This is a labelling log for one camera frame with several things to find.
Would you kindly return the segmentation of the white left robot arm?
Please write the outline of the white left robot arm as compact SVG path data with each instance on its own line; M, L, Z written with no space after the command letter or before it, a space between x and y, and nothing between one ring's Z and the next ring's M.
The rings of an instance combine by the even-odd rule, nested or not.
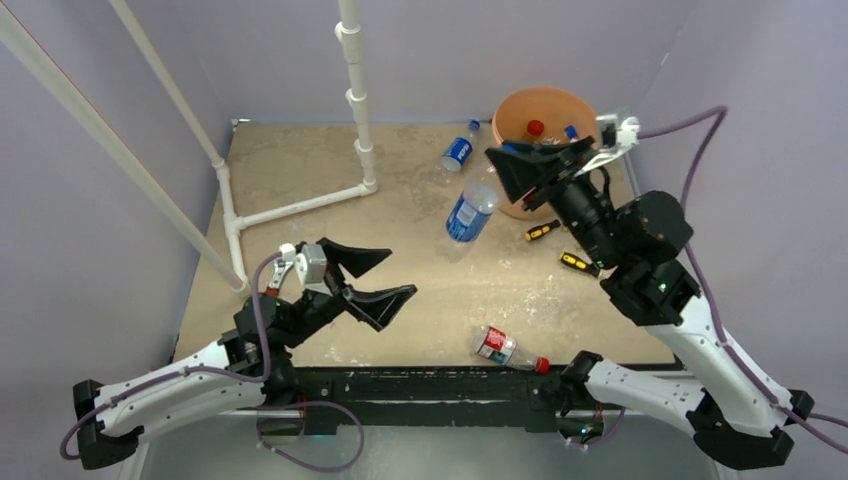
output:
M129 458L161 434L219 413L309 408L292 349L343 314L377 332L385 329L416 286L361 292L347 278L361 277L391 253L328 238L281 245L256 268L235 329L135 379L74 385L76 422L60 442L60 456L96 470Z

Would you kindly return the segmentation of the red cap clear bottle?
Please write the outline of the red cap clear bottle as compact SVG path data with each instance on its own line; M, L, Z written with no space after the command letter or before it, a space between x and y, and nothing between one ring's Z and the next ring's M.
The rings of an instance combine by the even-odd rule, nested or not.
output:
M526 143L536 143L540 140L545 131L545 125L540 120L530 120L527 122L522 141Z

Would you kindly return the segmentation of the small blue Pepsi bottle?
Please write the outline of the small blue Pepsi bottle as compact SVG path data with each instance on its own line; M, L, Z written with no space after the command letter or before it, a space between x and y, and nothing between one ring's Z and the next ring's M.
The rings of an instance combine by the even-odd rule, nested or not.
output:
M438 236L438 255L449 263L458 263L469 253L499 208L499 188L499 179L491 166L469 179Z

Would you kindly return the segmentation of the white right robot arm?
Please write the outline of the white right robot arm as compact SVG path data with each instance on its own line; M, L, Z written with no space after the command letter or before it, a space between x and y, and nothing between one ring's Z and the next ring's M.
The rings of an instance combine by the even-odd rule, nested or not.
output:
M665 344L692 384L627 369L582 351L562 371L561 409L592 400L631 409L676 427L712 460L734 470L783 465L794 442L788 426L814 402L767 378L714 319L707 289L679 262L693 230L680 202L650 191L614 207L588 174L592 140L542 146L507 142L486 156L511 202L549 205L591 262L612 305Z

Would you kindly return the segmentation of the large Pepsi bottle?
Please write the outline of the large Pepsi bottle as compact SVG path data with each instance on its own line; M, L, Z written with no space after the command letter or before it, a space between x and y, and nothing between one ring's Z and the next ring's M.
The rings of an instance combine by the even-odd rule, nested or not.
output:
M564 129L565 135L570 143L576 142L579 140L579 135L577 129L573 125L569 125Z

